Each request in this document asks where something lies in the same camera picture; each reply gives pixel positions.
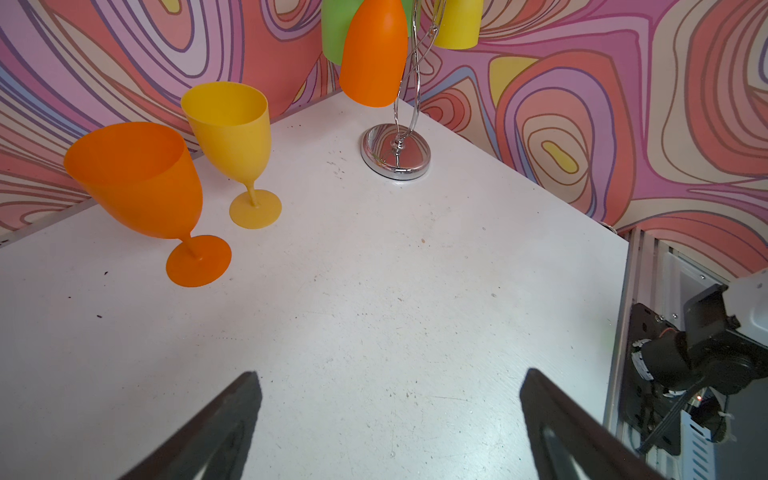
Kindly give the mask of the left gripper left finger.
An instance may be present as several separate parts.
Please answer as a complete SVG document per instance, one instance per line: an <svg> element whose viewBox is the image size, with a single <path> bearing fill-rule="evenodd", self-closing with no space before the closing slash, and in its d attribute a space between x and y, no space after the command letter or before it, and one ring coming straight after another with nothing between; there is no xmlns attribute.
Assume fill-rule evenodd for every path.
<svg viewBox="0 0 768 480"><path fill-rule="evenodd" d="M255 371L219 395L122 477L240 479L251 448L262 391Z"/></svg>

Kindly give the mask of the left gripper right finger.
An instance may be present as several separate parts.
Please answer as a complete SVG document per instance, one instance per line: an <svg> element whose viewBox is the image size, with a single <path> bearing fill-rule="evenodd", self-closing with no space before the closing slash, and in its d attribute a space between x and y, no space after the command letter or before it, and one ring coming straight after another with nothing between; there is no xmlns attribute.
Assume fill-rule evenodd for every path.
<svg viewBox="0 0 768 480"><path fill-rule="evenodd" d="M659 479L541 371L531 368L519 393L540 479Z"/></svg>

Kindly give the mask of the orange wine glass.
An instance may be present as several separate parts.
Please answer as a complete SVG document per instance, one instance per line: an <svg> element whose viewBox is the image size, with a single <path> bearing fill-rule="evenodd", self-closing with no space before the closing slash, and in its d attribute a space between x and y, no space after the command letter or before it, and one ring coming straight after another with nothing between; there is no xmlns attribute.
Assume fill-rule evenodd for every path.
<svg viewBox="0 0 768 480"><path fill-rule="evenodd" d="M67 173L115 220L140 234L180 244L166 261L171 281L201 287L228 269L232 251L223 239L195 236L203 190L185 140L150 122L106 126L66 152Z"/></svg>
<svg viewBox="0 0 768 480"><path fill-rule="evenodd" d="M365 0L347 32L340 85L353 101L384 108L397 98L408 55L407 18L399 0Z"/></svg>

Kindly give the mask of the yellow wine glass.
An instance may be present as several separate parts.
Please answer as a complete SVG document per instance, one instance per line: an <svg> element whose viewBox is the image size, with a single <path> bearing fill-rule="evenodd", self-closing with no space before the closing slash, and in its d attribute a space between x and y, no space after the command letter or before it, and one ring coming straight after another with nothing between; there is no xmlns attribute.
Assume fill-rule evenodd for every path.
<svg viewBox="0 0 768 480"><path fill-rule="evenodd" d="M483 0L447 0L434 44L448 50L468 50L479 41Z"/></svg>
<svg viewBox="0 0 768 480"><path fill-rule="evenodd" d="M272 151L266 96L242 83L211 82L189 89L181 107L205 157L246 188L230 204L231 220L245 229L276 222L282 211L279 197L254 187Z"/></svg>

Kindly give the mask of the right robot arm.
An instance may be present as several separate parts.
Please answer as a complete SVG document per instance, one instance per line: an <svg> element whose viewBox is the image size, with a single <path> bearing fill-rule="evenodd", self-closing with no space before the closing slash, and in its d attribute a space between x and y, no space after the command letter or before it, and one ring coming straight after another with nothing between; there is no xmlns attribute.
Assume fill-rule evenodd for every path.
<svg viewBox="0 0 768 480"><path fill-rule="evenodd" d="M767 271L714 285L684 304L684 328L630 350L639 377L671 392L695 385L734 395L767 376Z"/></svg>

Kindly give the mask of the chrome wine glass rack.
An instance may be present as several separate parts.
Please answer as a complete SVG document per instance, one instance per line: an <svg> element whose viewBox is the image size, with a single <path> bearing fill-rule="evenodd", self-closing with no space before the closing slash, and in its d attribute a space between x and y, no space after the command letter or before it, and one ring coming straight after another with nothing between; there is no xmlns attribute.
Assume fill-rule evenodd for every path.
<svg viewBox="0 0 768 480"><path fill-rule="evenodd" d="M426 174L430 166L431 149L427 140L416 131L422 99L421 64L434 46L445 9L444 1L435 1L430 24L426 32L421 33L422 3L412 3L408 20L408 57L398 97L393 104L394 121L369 128L360 139L360 153L365 164L375 173L390 180L416 180ZM400 120L399 106L409 89L414 93L413 112L410 121L404 123Z"/></svg>

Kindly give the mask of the left green wine glass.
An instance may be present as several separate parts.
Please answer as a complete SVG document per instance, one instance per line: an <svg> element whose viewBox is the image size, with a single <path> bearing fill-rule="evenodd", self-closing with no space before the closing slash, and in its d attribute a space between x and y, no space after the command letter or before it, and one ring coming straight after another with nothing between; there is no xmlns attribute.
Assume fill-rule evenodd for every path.
<svg viewBox="0 0 768 480"><path fill-rule="evenodd" d="M378 6L384 5L384 1L346 1L346 0L326 0L322 1L321 5L321 37L323 54L327 60L334 65L338 66L340 70L342 67L344 48L346 45L347 35L350 29L350 25L358 10L366 5L371 4ZM414 18L416 26L418 26L420 20L420 1L398 1L402 4L400 10L404 12L406 33L412 34L414 25ZM398 70L402 67L388 67L384 63L379 62L376 65L380 70L388 72L390 70Z"/></svg>

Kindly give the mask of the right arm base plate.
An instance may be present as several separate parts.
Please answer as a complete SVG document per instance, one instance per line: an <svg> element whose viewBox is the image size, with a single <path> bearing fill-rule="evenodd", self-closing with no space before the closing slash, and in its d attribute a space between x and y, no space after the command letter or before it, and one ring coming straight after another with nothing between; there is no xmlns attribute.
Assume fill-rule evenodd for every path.
<svg viewBox="0 0 768 480"><path fill-rule="evenodd" d="M667 415L683 391L669 391L652 380L645 372L637 370L643 344L669 336L677 330L672 323L661 319L647 306L636 303L630 309L627 355L622 375L619 402L620 419L640 433L645 440L658 423ZM697 392L684 411L689 413L698 428L708 429L712 440L720 443L727 438L728 422L720 414L727 405L727 398L711 388Z"/></svg>

